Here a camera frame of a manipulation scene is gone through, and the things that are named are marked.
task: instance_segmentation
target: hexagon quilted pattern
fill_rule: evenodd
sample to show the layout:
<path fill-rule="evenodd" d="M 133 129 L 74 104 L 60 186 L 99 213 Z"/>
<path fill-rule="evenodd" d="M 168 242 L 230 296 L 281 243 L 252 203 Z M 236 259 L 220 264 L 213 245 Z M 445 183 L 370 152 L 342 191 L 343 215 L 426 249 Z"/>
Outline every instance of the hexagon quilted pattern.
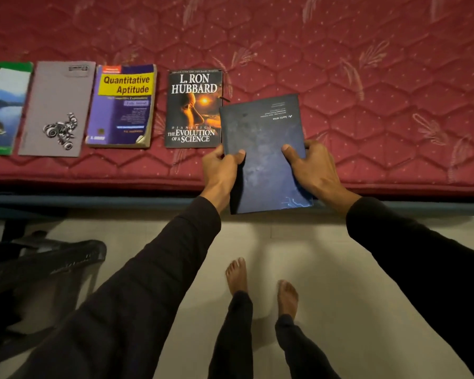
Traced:
<path fill-rule="evenodd" d="M 0 157 L 0 181 L 200 190 L 166 73 L 219 67 L 234 103 L 298 93 L 348 187 L 474 195 L 474 0 L 0 0 L 0 61 L 71 59 L 158 65 L 151 148 Z"/>

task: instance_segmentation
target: black book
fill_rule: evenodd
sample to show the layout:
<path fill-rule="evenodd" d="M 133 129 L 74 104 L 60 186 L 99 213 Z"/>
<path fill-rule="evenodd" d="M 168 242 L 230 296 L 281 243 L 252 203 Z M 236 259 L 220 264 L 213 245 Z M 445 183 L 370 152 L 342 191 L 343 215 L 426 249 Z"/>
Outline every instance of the black book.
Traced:
<path fill-rule="evenodd" d="M 305 157 L 296 94 L 237 103 L 220 109 L 225 154 L 246 151 L 230 194 L 230 213 L 312 206 L 281 152 L 288 143 Z"/>
<path fill-rule="evenodd" d="M 219 69 L 169 73 L 165 147 L 216 147 L 221 143 L 222 81 Z"/>

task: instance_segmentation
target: book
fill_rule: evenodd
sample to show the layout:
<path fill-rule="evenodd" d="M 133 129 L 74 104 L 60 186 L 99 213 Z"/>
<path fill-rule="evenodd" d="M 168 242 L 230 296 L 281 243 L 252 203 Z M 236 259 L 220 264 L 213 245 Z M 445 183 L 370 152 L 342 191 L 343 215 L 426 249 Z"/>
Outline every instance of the book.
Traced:
<path fill-rule="evenodd" d="M 216 147 L 221 143 L 222 83 L 219 69 L 169 73 L 165 147 Z"/>
<path fill-rule="evenodd" d="M 312 196 L 295 180 L 281 147 L 288 143 L 305 158 L 296 94 L 220 109 L 225 154 L 246 151 L 230 193 L 230 213 L 312 206 Z"/>
<path fill-rule="evenodd" d="M 20 156 L 79 156 L 95 66 L 90 61 L 37 63 Z"/>
<path fill-rule="evenodd" d="M 86 144 L 146 148 L 151 144 L 156 65 L 98 66 Z"/>
<path fill-rule="evenodd" d="M 32 63 L 0 62 L 0 155 L 10 156 L 18 133 Z"/>

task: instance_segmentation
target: floor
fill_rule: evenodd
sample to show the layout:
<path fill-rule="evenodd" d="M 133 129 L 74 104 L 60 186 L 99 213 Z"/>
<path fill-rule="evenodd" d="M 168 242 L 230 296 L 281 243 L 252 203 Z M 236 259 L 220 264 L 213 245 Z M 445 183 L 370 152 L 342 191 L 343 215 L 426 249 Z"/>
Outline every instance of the floor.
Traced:
<path fill-rule="evenodd" d="M 174 215 L 73 211 L 62 222 L 32 224 L 28 230 L 49 228 L 49 237 L 63 241 L 104 241 L 107 260 L 98 272 L 98 287 Z M 420 220 L 474 248 L 474 217 Z M 179 308 L 155 379 L 207 377 L 214 341 L 230 301 L 224 270 L 237 257 L 246 258 L 249 267 L 255 309 L 255 378 L 290 377 L 273 332 L 275 291 L 281 278 L 290 280 L 300 294 L 298 324 L 322 348 L 342 378 L 472 378 L 372 256 L 349 238 L 339 219 L 288 210 L 223 215 L 221 233 Z M 87 286 L 81 292 L 82 301 Z M 38 311 L 34 317 L 43 313 Z M 23 354 L 3 362 L 0 379 L 8 377 L 25 358 Z"/>

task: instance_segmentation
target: leg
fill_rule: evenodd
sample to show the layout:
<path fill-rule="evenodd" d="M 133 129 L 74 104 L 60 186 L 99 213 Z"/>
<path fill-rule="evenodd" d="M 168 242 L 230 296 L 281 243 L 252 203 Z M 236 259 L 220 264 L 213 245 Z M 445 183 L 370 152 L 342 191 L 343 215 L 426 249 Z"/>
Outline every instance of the leg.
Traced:
<path fill-rule="evenodd" d="M 233 298 L 216 339 L 209 365 L 209 379 L 252 379 L 253 303 L 248 295 L 246 261 L 243 258 L 230 263 L 226 270 L 226 280 Z"/>
<path fill-rule="evenodd" d="M 279 319 L 275 324 L 275 334 L 284 351 L 292 379 L 340 379 L 322 350 L 294 325 L 298 294 L 292 284 L 284 280 L 279 284 L 278 305 Z"/>

